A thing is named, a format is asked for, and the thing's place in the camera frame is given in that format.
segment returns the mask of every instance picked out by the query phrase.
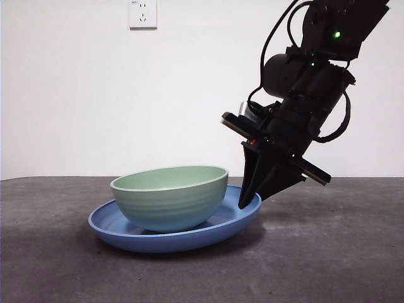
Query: wall socket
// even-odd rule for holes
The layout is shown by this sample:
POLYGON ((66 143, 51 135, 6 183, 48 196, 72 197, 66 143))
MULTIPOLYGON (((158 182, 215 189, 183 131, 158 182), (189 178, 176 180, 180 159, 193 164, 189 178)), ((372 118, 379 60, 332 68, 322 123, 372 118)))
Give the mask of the wall socket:
POLYGON ((129 0, 131 30, 157 28, 157 0, 129 0))

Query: plate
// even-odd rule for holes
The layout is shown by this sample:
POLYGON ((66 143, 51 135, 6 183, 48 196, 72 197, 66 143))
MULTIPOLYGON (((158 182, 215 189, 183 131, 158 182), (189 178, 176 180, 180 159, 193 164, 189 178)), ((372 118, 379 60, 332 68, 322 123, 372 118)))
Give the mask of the plate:
POLYGON ((159 234, 131 223, 119 210, 115 200, 91 212, 88 223, 104 242, 137 253, 173 253, 208 246, 240 232, 253 221, 262 200, 255 194, 242 210, 238 207, 241 187, 227 185, 225 197, 217 211, 202 224, 183 232, 159 234))

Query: ceramic bowl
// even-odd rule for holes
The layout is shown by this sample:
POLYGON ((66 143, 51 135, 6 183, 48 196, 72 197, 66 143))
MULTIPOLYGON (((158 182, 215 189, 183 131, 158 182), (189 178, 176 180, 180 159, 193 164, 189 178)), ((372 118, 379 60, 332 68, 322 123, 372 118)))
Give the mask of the ceramic bowl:
POLYGON ((129 221, 156 232, 177 232, 201 224, 215 212, 228 176, 221 167, 169 167, 126 175, 110 186, 129 221))

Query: cable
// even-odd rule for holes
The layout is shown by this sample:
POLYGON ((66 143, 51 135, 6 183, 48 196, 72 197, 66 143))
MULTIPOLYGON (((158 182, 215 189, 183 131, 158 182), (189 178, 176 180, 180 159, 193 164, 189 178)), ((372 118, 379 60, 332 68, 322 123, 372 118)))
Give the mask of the cable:
POLYGON ((349 125, 349 120, 351 118, 351 100, 349 99, 348 94, 346 91, 343 91, 343 95, 345 96, 346 100, 346 106, 345 106, 345 117, 343 118, 343 121, 341 125, 336 129, 336 131, 332 134, 329 134, 328 136, 325 137, 319 137, 319 136, 313 136, 312 132, 310 129, 308 129, 309 134, 313 137, 313 140, 318 143, 327 143, 330 142, 334 139, 337 139, 339 136, 341 136, 348 128, 349 125))
POLYGON ((297 46, 295 39, 293 39, 292 31, 290 30, 290 24, 291 24, 291 22, 292 22, 293 16, 296 14, 296 12, 297 12, 298 10, 300 10, 300 9, 303 8, 304 6, 309 6, 309 5, 312 5, 312 4, 316 5, 316 7, 317 7, 318 10, 320 9, 318 3, 314 2, 314 1, 306 1, 306 2, 300 3, 300 4, 299 4, 298 6, 296 6, 295 9, 290 13, 290 16, 289 16, 289 19, 288 19, 288 23, 287 23, 287 32, 288 32, 289 39, 290 39, 290 41, 292 42, 293 46, 294 46, 302 55, 304 55, 304 53, 302 52, 302 50, 300 49, 300 47, 297 46))
POLYGON ((248 96, 248 100, 247 100, 248 107, 254 114, 256 114, 256 113, 255 113, 255 110, 253 109, 253 107, 251 105, 251 97, 256 92, 258 92, 260 89, 262 89, 262 87, 263 87, 264 60, 265 60, 266 49, 267 49, 268 44, 270 43, 270 41, 272 39, 272 36, 275 34, 276 30, 278 29, 280 23, 283 21, 283 19, 285 19, 285 17, 288 15, 289 11, 295 6, 295 4, 297 2, 299 2, 299 0, 293 0, 292 3, 290 3, 288 8, 283 12, 283 14, 279 18, 279 20, 277 21, 275 26, 272 28, 272 31, 270 32, 270 35, 268 36, 268 38, 266 39, 266 41, 264 43, 264 47, 263 47, 263 50, 262 50, 262 53, 261 53, 261 60, 260 60, 260 63, 259 63, 259 75, 260 75, 259 86, 250 93, 250 95, 248 96))

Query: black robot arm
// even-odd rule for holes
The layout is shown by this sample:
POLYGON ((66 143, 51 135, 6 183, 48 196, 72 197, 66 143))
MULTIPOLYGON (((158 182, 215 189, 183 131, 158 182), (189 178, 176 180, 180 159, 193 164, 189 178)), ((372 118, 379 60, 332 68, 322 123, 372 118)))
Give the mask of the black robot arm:
POLYGON ((268 37, 261 55, 261 83, 243 102, 239 115, 226 112, 222 123, 247 139, 244 180, 239 207, 249 204, 257 192, 262 199, 304 181, 304 175, 322 185, 331 176, 303 159, 312 141, 329 142, 339 137, 350 120, 346 88, 355 83, 349 62, 359 55, 361 43, 388 11, 388 0, 313 0, 292 8, 292 1, 268 37), (297 10, 308 6, 303 39, 297 46, 290 22, 297 10), (285 54, 264 64, 266 47, 289 11, 288 34, 292 46, 285 54), (330 60, 346 61, 345 67, 330 60), (283 101, 263 107, 251 100, 261 88, 283 101), (330 135, 320 137, 320 128, 341 96, 345 96, 345 118, 330 135))

